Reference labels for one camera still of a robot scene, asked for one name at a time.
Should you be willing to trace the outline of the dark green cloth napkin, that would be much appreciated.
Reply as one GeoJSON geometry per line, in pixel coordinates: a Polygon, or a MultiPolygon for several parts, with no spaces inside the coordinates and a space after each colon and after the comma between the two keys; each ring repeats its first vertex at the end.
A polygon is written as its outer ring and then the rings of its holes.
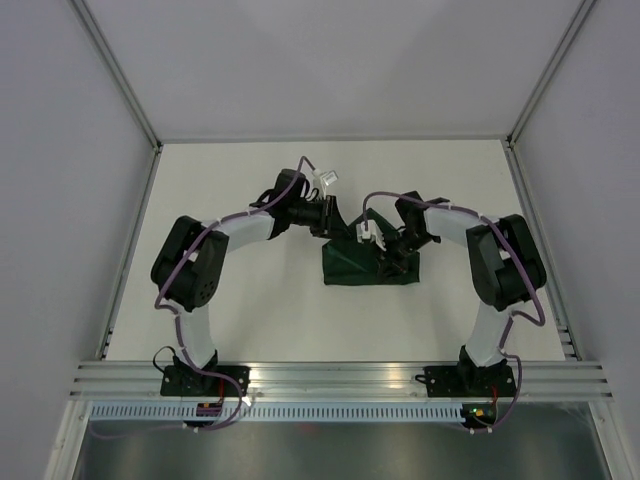
{"type": "MultiPolygon", "coordinates": [[[[367,210],[367,219],[373,219],[384,234],[385,245],[405,234],[404,227],[394,227],[376,210],[367,210]]],[[[354,237],[356,225],[362,217],[356,218],[349,229],[351,239],[332,239],[322,246],[322,271],[325,285],[333,286],[382,286],[410,285],[420,282],[419,270],[415,275],[383,275],[382,252],[375,244],[359,244],[354,237]]]]}

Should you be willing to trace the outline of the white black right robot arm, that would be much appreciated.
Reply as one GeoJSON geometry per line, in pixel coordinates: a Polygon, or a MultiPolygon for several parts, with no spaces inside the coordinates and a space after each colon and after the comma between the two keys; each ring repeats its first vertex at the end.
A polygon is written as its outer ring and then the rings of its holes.
{"type": "Polygon", "coordinates": [[[395,279],[409,271],[410,258],[430,242],[445,239],[467,249],[479,307],[469,340],[454,367],[425,369],[419,379],[435,394],[487,396],[493,389],[515,394],[504,348],[513,320],[522,316],[545,324],[537,291],[547,274],[526,220],[519,214],[491,219],[443,198],[424,201],[415,192],[397,196],[404,222],[399,236],[384,241],[378,277],[395,279]]]}

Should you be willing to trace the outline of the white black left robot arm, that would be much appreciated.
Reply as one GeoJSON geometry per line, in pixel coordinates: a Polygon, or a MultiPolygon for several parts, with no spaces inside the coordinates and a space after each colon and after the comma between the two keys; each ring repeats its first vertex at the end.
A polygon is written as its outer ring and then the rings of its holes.
{"type": "Polygon", "coordinates": [[[195,395],[209,395],[218,384],[208,304],[218,289],[226,256],[273,240],[292,225],[308,228],[316,238],[348,238],[337,198],[329,193],[337,180],[333,170],[314,169],[307,179],[299,170],[283,169],[274,186],[240,212],[209,222],[184,215],[174,222],[150,277],[158,287],[154,308],[174,316],[175,364],[185,371],[183,383],[195,395]]]}

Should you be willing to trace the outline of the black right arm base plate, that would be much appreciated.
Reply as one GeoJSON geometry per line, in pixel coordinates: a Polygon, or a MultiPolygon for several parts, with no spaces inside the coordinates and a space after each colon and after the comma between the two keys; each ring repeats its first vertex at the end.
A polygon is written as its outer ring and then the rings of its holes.
{"type": "Polygon", "coordinates": [[[470,370],[457,365],[427,366],[416,379],[430,398],[511,398],[516,393],[513,370],[506,364],[470,370]]]}

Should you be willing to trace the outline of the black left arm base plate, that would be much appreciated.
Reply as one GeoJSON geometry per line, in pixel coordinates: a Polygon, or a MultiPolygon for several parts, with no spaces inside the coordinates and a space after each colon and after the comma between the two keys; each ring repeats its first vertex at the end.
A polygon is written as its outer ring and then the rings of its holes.
{"type": "MultiPolygon", "coordinates": [[[[242,395],[250,383],[250,368],[244,365],[221,365],[216,373],[233,379],[242,395]]],[[[219,376],[196,373],[189,367],[168,366],[164,369],[160,387],[162,397],[220,397],[237,398],[238,389],[229,380],[219,376]]]]}

